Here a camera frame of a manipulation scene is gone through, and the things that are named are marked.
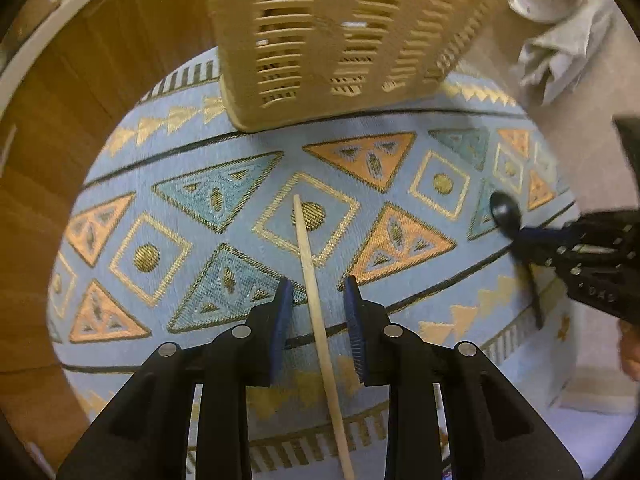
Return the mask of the person's right hand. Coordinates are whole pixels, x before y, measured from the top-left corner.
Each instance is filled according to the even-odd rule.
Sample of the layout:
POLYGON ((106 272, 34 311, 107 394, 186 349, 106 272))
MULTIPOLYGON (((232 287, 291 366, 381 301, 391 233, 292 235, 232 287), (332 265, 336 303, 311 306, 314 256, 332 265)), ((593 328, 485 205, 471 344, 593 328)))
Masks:
POLYGON ((635 382, 640 382, 640 333, 639 327, 620 320, 620 367, 635 382))

